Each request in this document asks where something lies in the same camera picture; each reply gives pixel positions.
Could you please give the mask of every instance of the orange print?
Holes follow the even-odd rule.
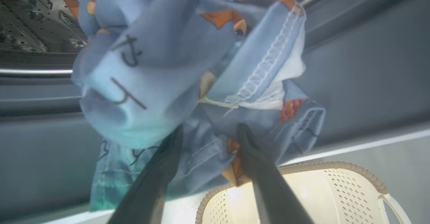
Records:
[[[251,179],[243,172],[241,156],[238,154],[240,147],[241,145],[238,142],[232,140],[230,137],[228,138],[227,152],[230,154],[236,154],[236,157],[222,175],[233,186],[241,186],[251,181]]]
[[[297,113],[298,108],[305,100],[303,99],[295,99],[284,102],[284,107],[280,112],[281,115],[281,123],[284,123],[290,119],[293,119]]]
[[[218,29],[220,29],[228,21],[232,21],[233,24],[236,24],[243,20],[241,14],[232,9],[203,13],[202,16],[209,22],[213,23]]]
[[[79,2],[76,0],[64,0],[64,2],[66,3],[66,6],[69,8],[70,12],[72,13],[72,15],[78,19],[78,10],[79,10]],[[95,0],[90,1],[87,5],[87,11],[89,14],[93,15],[94,14],[94,3]]]

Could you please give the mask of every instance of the clothing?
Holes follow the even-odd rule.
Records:
[[[324,108],[291,77],[304,71],[294,0],[66,0],[89,45],[77,56],[86,119],[105,138],[93,210],[115,208],[164,137],[184,141],[168,198],[226,184],[227,151],[246,123],[280,164],[308,151]]]

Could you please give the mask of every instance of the white stitching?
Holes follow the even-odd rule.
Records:
[[[252,74],[248,77],[248,79],[243,84],[243,86],[239,89],[239,91],[235,95],[226,97],[226,99],[224,100],[224,103],[236,105],[241,101],[249,99],[250,97],[252,97],[253,94],[255,94],[255,92],[258,90],[258,88],[261,86],[264,80],[266,80],[270,71],[272,71],[273,67],[276,65],[279,58],[281,57],[281,54],[284,51],[286,44],[290,40],[290,35],[294,27],[291,26],[289,32],[287,33],[285,32],[285,30],[289,22],[289,19],[293,14],[293,11],[295,11],[295,9],[296,9],[296,5],[287,14],[284,24],[282,25],[282,28],[279,31],[279,34],[276,36],[272,44],[270,44],[270,48],[266,51],[266,54],[260,60],[260,62],[258,62],[257,67],[252,71]],[[295,18],[292,23],[293,25],[295,24],[298,18],[299,18],[298,14],[295,14]]]
[[[214,143],[215,141],[216,141],[216,139],[212,140],[210,143],[206,144],[205,146],[203,146],[203,147],[201,147],[200,149],[198,149],[195,153],[193,153],[193,154],[191,155],[191,157],[189,158],[189,161],[188,161],[188,163],[187,163],[187,164],[189,164],[189,163],[191,162],[192,157],[193,157],[196,153],[198,153],[200,150],[202,150],[202,149],[204,149],[205,147],[207,147],[209,144]]]
[[[304,120],[304,124],[302,125],[301,128],[299,128],[299,131],[294,135],[293,139],[300,137],[300,135],[306,131],[306,129],[309,127],[310,123],[312,122],[313,118],[316,116],[316,110],[311,112],[312,115],[310,115],[309,117],[307,117]]]
[[[200,164],[198,164],[198,165],[196,165],[196,166],[192,167],[192,168],[188,171],[188,173],[187,173],[187,174],[185,174],[185,175],[183,175],[183,176],[176,177],[176,179],[180,179],[180,178],[184,178],[184,177],[188,176],[189,174],[191,174],[191,172],[192,172],[193,170],[195,170],[195,168],[197,168],[197,167],[201,166],[204,162],[208,161],[210,158],[212,158],[213,156],[215,156],[216,154],[218,154],[218,153],[220,153],[220,152],[221,152],[221,151],[215,152],[214,154],[212,154],[211,156],[209,156],[207,159],[203,160]]]
[[[285,126],[283,126],[283,127],[281,128],[281,130],[279,131],[278,135],[276,135],[276,137],[275,137],[275,141],[276,141],[276,140],[278,140],[278,138],[279,138],[279,137],[281,136],[281,134],[284,132],[284,129],[285,129],[287,126],[290,126],[292,123],[296,124],[296,123],[298,123],[298,122],[291,121],[291,122],[287,123]]]

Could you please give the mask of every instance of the seam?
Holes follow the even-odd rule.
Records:
[[[291,104],[290,104],[290,111],[291,111],[291,115],[292,115],[292,116],[295,116],[295,110],[294,110],[293,106],[294,106],[294,100],[292,100],[292,101],[291,101]]]
[[[296,123],[298,123],[298,122],[293,122],[293,121],[291,121],[291,122],[287,123],[285,126],[283,126],[283,127],[281,128],[281,130],[279,131],[278,135],[276,135],[276,137],[275,137],[275,141],[276,141],[276,140],[278,140],[278,138],[279,138],[279,137],[281,136],[281,134],[284,132],[285,128],[286,128],[287,126],[290,126],[292,123],[296,124]]]
[[[101,184],[93,184],[94,187],[102,187],[104,188],[117,188],[117,187],[130,187],[131,184],[119,184],[119,185],[101,185]]]
[[[293,139],[300,137],[301,134],[304,131],[306,131],[306,129],[309,127],[310,123],[312,122],[315,116],[316,116],[316,111],[314,110],[311,112],[311,115],[304,120],[304,124],[302,125],[301,128],[299,128],[299,131],[294,135]]]
[[[248,77],[248,79],[243,84],[243,86],[239,89],[239,91],[235,95],[226,97],[226,99],[224,100],[224,103],[236,105],[241,101],[249,99],[250,97],[252,97],[252,95],[256,93],[257,89],[262,85],[264,80],[266,80],[269,73],[272,71],[273,67],[276,65],[279,58],[281,57],[281,54],[284,51],[285,46],[290,41],[290,35],[294,28],[294,24],[299,18],[297,14],[294,14],[295,18],[292,23],[293,25],[290,27],[289,31],[286,32],[285,30],[287,28],[289,19],[295,9],[296,9],[296,5],[287,14],[284,24],[282,25],[282,28],[279,31],[279,34],[275,37],[275,40],[270,44],[269,49],[266,51],[265,55],[260,60],[260,62],[258,62],[257,67],[252,71],[252,74]]]
[[[270,96],[267,96],[266,98],[258,98],[257,100],[255,100],[255,103],[259,103],[259,102],[264,102],[264,101],[273,101],[273,100],[283,100],[284,96],[281,95],[281,92],[283,92],[285,94],[284,89],[282,91],[279,91],[278,93],[272,94]]]
[[[275,132],[275,130],[278,128],[278,127],[280,127],[280,126],[282,126],[283,128],[282,129],[284,129],[284,124],[283,123],[281,123],[281,122],[279,122],[278,124],[276,124],[276,126],[267,134],[267,136],[270,136],[273,132]]]
[[[109,152],[107,153],[107,155],[106,155],[106,159],[105,159],[105,162],[104,162],[104,171],[106,172],[107,170],[108,170],[108,160],[109,160]],[[102,183],[103,183],[103,185],[106,185],[106,173],[102,173],[101,174],[101,181],[102,181]],[[105,187],[103,187],[102,188],[102,191],[101,191],[101,201],[102,201],[102,203],[103,203],[103,207],[105,206],[105,203],[106,203],[106,189],[105,189]]]
[[[187,173],[187,174],[185,174],[185,175],[183,175],[183,176],[178,176],[178,177],[176,177],[176,179],[180,179],[180,178],[187,177],[189,174],[191,174],[191,172],[192,172],[193,170],[195,170],[195,168],[197,168],[197,167],[201,166],[203,163],[205,163],[205,162],[206,162],[206,161],[208,161],[210,158],[212,158],[213,156],[215,156],[216,154],[218,154],[218,153],[220,153],[220,152],[221,152],[221,151],[218,151],[218,152],[213,153],[211,156],[209,156],[208,158],[206,158],[205,160],[203,160],[201,163],[199,163],[198,165],[196,165],[196,166],[192,167],[192,168],[188,171],[188,173]]]
[[[113,169],[113,170],[105,170],[105,171],[99,170],[99,171],[96,171],[95,173],[109,173],[109,172],[124,172],[124,173],[131,174],[131,175],[138,175],[141,173],[141,172],[131,172],[131,171],[124,170],[124,169]]]
[[[204,149],[205,147],[209,146],[211,143],[214,143],[214,142],[215,142],[215,140],[216,140],[216,139],[212,140],[210,143],[208,143],[208,144],[204,145],[203,147],[199,148],[195,153],[193,153],[193,154],[191,155],[191,157],[189,158],[189,161],[188,161],[188,163],[187,163],[187,164],[189,164],[189,163],[191,162],[192,157],[193,157],[196,153],[198,153],[200,150]]]

